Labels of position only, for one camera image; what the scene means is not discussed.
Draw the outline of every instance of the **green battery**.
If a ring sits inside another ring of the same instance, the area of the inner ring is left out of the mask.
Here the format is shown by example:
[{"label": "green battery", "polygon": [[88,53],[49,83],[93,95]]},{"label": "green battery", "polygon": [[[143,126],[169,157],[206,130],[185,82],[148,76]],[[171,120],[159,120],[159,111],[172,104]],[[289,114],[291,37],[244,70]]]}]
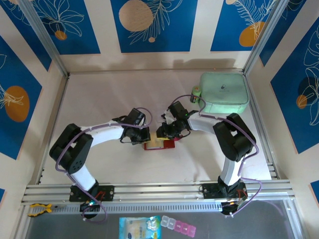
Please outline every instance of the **green battery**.
[{"label": "green battery", "polygon": [[192,96],[190,97],[190,101],[192,103],[194,103],[194,104],[198,103],[198,97],[197,96],[200,97],[200,94],[201,94],[200,86],[194,86],[192,91],[191,91],[191,94],[192,94]]}]

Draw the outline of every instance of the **snack package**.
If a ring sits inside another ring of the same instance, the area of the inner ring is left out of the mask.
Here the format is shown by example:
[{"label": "snack package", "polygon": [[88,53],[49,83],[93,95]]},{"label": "snack package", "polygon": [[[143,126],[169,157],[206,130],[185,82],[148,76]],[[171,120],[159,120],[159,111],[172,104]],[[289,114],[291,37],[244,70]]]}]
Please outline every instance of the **snack package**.
[{"label": "snack package", "polygon": [[120,218],[119,239],[161,239],[160,216]]}]

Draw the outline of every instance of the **pink pill organizer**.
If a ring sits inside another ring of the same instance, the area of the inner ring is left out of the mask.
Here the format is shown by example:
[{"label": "pink pill organizer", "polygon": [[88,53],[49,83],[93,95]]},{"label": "pink pill organizer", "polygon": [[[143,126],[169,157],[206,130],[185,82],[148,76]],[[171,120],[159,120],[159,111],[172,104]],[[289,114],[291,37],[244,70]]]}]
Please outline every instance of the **pink pill organizer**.
[{"label": "pink pill organizer", "polygon": [[174,218],[169,218],[168,216],[163,216],[160,225],[162,227],[174,230],[177,233],[189,236],[191,238],[195,237],[196,227],[177,221]]}]

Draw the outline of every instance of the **blue poster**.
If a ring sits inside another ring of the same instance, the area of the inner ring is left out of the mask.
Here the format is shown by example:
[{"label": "blue poster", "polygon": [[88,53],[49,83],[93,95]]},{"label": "blue poster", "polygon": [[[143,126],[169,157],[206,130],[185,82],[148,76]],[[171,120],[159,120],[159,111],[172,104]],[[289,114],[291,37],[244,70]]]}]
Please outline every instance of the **blue poster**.
[{"label": "blue poster", "polygon": [[[36,38],[21,10],[13,2],[0,0],[23,37]],[[33,0],[31,3],[61,55],[100,54],[84,0]],[[39,47],[38,42],[27,42],[34,52]]]},{"label": "blue poster", "polygon": [[319,181],[312,182],[311,187],[313,188],[314,194],[319,203]]},{"label": "blue poster", "polygon": [[211,51],[250,51],[276,0],[225,0]]},{"label": "blue poster", "polygon": [[21,12],[19,6],[14,4],[13,2],[15,1],[0,0],[0,5],[4,9],[4,11],[7,13],[7,15],[10,17],[11,21],[14,23],[18,31],[24,37],[25,41],[28,43],[32,51],[35,53],[39,61],[48,71],[52,61],[51,58],[49,57],[49,54],[46,52],[45,48],[42,46],[42,43],[40,42],[39,38],[34,33],[27,19],[25,19],[25,16]]},{"label": "blue poster", "polygon": [[0,37],[0,153],[17,159],[41,85]]},{"label": "blue poster", "polygon": [[197,0],[111,0],[122,53],[190,51]]},{"label": "blue poster", "polygon": [[273,32],[271,33],[266,45],[264,46],[262,52],[260,53],[260,59],[265,66],[269,61],[270,57],[276,50],[280,41],[283,39],[284,35],[288,31],[290,25],[295,20],[300,9],[305,4],[306,0],[290,0],[278,20],[277,25],[275,26]]},{"label": "blue poster", "polygon": [[4,196],[4,189],[0,188],[0,203],[2,201],[3,196]]},{"label": "blue poster", "polygon": [[271,85],[298,153],[319,143],[319,18]]}]

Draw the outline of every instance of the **white floor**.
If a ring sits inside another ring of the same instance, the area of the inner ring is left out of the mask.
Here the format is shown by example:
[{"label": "white floor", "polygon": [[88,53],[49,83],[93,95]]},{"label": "white floor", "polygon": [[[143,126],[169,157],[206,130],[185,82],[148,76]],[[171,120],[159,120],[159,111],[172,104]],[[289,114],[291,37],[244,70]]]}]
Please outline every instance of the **white floor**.
[{"label": "white floor", "polygon": [[[178,96],[189,94],[202,70],[128,71],[71,75],[53,133],[51,146],[69,123],[97,125],[133,107],[146,107],[154,116],[151,131],[160,126],[160,115]],[[181,100],[188,110],[199,109]],[[248,160],[243,176],[271,179],[254,120],[248,107],[242,119],[257,139],[260,154]],[[140,145],[109,141],[93,147],[86,165],[100,183],[165,183],[217,180],[224,163],[216,136],[193,131],[174,149],[144,151]],[[42,184],[69,184],[46,158]]]}]

